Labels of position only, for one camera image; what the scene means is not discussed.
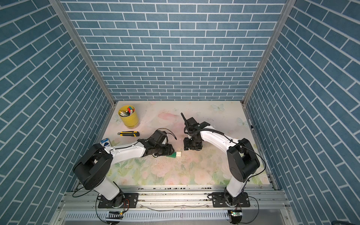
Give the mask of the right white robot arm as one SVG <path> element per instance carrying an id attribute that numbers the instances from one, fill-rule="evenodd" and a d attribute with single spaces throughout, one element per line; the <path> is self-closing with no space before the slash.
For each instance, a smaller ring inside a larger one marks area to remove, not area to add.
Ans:
<path id="1" fill-rule="evenodd" d="M 258 155 L 249 140 L 233 139 L 210 126 L 205 128 L 186 126 L 184 133 L 188 135 L 184 139 L 185 150 L 198 151 L 202 148 L 202 142 L 205 141 L 226 153 L 232 176 L 225 189 L 225 196 L 230 201 L 241 195 L 248 179 L 260 167 Z"/>

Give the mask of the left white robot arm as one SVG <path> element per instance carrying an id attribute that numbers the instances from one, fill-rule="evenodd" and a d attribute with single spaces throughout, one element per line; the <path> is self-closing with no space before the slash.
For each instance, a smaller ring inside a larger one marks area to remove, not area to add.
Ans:
<path id="1" fill-rule="evenodd" d="M 173 153 L 175 150 L 171 144 L 166 141 L 155 142 L 149 138 L 116 147 L 104 147 L 97 143 L 75 163 L 73 173 L 86 190 L 95 190 L 112 201 L 121 197 L 121 189 L 107 178 L 112 165 L 133 158 L 170 156 Z"/>

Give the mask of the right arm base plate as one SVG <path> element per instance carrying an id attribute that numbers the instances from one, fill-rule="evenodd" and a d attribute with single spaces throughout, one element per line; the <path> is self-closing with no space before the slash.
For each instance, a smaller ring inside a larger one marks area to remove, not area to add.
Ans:
<path id="1" fill-rule="evenodd" d="M 214 208 L 250 207 L 249 196 L 246 192 L 242 192 L 237 197 L 232 197 L 228 193 L 213 192 L 207 197 L 212 201 L 212 205 Z"/>

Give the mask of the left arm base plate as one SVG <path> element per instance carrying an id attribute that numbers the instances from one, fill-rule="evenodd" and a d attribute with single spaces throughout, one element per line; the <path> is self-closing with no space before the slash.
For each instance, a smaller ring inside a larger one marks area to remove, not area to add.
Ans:
<path id="1" fill-rule="evenodd" d="M 100 195 L 97 197 L 97 206 L 100 209 L 131 209 L 137 206 L 138 193 L 119 193 L 114 199 L 108 200 L 104 196 Z"/>

